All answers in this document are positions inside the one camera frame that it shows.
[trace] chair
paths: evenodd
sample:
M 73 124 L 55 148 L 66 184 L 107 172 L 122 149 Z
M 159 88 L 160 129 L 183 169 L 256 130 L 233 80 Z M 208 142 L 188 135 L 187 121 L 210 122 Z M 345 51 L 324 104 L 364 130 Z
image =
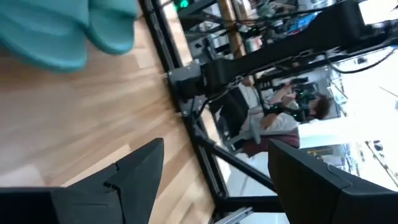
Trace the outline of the chair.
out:
M 87 37 L 98 49 L 111 55 L 129 52 L 134 45 L 137 3 L 131 0 L 90 0 Z
M 0 41 L 28 63 L 73 72 L 87 61 L 87 0 L 0 0 Z

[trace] white shirt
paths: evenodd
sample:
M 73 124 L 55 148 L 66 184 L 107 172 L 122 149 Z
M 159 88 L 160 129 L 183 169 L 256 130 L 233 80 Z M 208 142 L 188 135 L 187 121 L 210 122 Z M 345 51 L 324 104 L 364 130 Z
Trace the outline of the white shirt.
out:
M 296 102 L 289 105 L 290 108 L 298 107 Z M 261 125 L 261 119 L 264 117 L 261 106 L 251 108 L 249 110 L 248 116 L 241 127 L 241 133 L 249 131 L 250 119 L 254 128 L 256 128 L 260 135 L 271 135 L 271 134 L 284 134 L 299 126 L 299 123 L 294 119 L 293 116 L 281 113 L 275 119 L 275 121 L 266 129 Z

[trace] black cable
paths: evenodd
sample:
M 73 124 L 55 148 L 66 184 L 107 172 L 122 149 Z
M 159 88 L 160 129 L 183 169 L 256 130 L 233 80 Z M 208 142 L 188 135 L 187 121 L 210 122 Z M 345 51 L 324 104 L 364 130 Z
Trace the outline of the black cable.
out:
M 220 95 L 218 95 L 218 96 L 215 96 L 214 98 L 212 98 L 212 97 L 207 98 L 207 99 L 203 102 L 203 104 L 202 104 L 202 106 L 200 107 L 200 109 L 198 110 L 197 117 L 196 117 L 196 119 L 193 120 L 193 123 L 195 123 L 195 122 L 200 118 L 200 115 L 204 112 L 204 110 L 205 110 L 207 104 L 212 103 L 212 102 L 214 102 L 214 101 L 216 101 L 216 100 L 219 100 L 221 97 L 225 96 L 225 94 L 227 94 L 227 92 L 229 92 L 229 91 L 230 91 L 230 89 L 227 89 L 227 90 L 225 90 L 222 94 L 220 94 Z
M 272 17 L 260 17 L 257 19 L 223 19 L 218 16 L 213 16 L 210 14 L 197 14 L 197 15 L 189 15 L 189 16 L 183 16 L 180 17 L 180 19 L 201 19 L 204 21 L 211 21 L 215 23 L 220 23 L 220 21 L 223 22 L 231 22 L 231 23 L 240 23 L 240 24 L 245 24 L 248 22 L 265 22 L 265 21 L 274 21 L 274 20 L 279 20 L 283 19 L 286 17 L 291 17 L 291 16 L 297 16 L 301 14 L 309 14 L 309 13 L 314 13 L 314 12 L 322 12 L 325 9 L 328 9 L 331 6 L 328 7 L 323 7 L 319 9 L 311 9 L 311 10 L 305 10 L 305 11 L 297 11 L 297 12 L 290 12 L 290 13 L 281 13 L 281 14 L 276 14 L 273 15 Z
M 370 69 L 370 68 L 373 68 L 373 67 L 378 66 L 380 63 L 382 63 L 383 61 L 387 60 L 392 54 L 394 54 L 394 51 L 395 51 L 395 49 L 394 49 L 394 50 L 391 50 L 391 52 L 388 53 L 384 58 L 382 58 L 381 60 L 379 60 L 378 62 L 376 62 L 376 63 L 374 63 L 374 64 L 372 64 L 372 65 L 369 65 L 369 66 L 367 66 L 367 67 L 360 68 L 360 69 L 357 69 L 357 70 L 352 70 L 352 71 L 342 71 L 342 70 L 340 70 L 339 68 L 337 68 L 336 66 L 334 66 L 333 63 L 329 60 L 329 57 L 328 57 L 328 54 L 327 54 L 327 53 L 324 53 L 324 56 L 325 56 L 326 61 L 328 62 L 328 66 L 329 66 L 331 69 L 333 69 L 334 71 L 339 72 L 339 73 L 341 73 L 341 74 L 353 74 L 353 73 L 363 72 L 363 71 L 365 71 L 365 70 L 368 70 L 368 69 Z

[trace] person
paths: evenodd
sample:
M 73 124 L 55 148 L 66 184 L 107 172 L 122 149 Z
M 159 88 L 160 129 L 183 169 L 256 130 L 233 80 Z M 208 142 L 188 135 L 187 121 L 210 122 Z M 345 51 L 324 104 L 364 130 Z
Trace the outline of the person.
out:
M 234 98 L 242 98 L 242 96 L 239 96 L 238 92 L 240 92 L 240 90 L 236 90 L 236 93 L 233 93 Z M 291 92 L 292 84 L 287 82 L 283 88 L 272 96 L 268 103 L 273 105 L 275 103 L 282 102 L 284 106 L 296 109 L 298 108 L 298 105 L 295 102 L 295 93 Z M 324 119 L 329 113 L 330 105 L 330 100 L 327 96 L 319 94 L 314 100 L 308 102 L 307 109 L 309 117 L 311 117 L 311 119 Z M 241 124 L 238 133 L 235 132 L 232 136 L 248 131 L 250 119 L 252 123 L 257 126 L 261 134 L 261 143 L 256 144 L 253 138 L 246 139 L 241 142 L 243 151 L 249 157 L 254 156 L 259 152 L 267 151 L 270 139 L 280 140 L 297 149 L 300 147 L 299 123 L 296 122 L 293 116 L 287 113 L 266 114 L 264 116 L 261 106 L 247 109 L 244 113 L 242 112 L 242 109 L 239 110 L 236 104 L 225 103 L 220 115 L 223 116 L 227 122 L 229 120 L 231 124 L 228 126 L 233 127 L 232 129 L 236 128 L 237 123 Z

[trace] electronic equipment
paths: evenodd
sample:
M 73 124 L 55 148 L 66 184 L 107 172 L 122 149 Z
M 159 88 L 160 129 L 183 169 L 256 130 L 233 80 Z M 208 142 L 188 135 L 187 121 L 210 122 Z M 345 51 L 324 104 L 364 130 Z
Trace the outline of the electronic equipment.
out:
M 148 224 L 163 159 L 157 138 L 68 187 L 0 188 L 1 223 Z
M 284 107 L 283 105 L 276 104 L 275 108 L 266 108 L 266 114 L 268 113 L 287 113 L 292 115 L 297 122 L 304 122 L 308 119 L 309 110 L 308 103 L 311 100 L 314 100 L 317 95 L 317 89 L 311 83 L 305 84 L 308 82 L 308 77 L 305 78 L 294 78 L 289 81 L 292 84 L 292 91 L 296 92 L 296 102 L 298 104 L 297 110 L 292 110 L 291 108 Z M 274 86 L 272 81 L 268 83 L 262 83 L 261 91 L 264 90 L 273 90 L 274 92 L 279 91 L 281 88 L 285 86 L 285 83 Z
M 398 192 L 271 141 L 268 170 L 291 224 L 396 223 Z

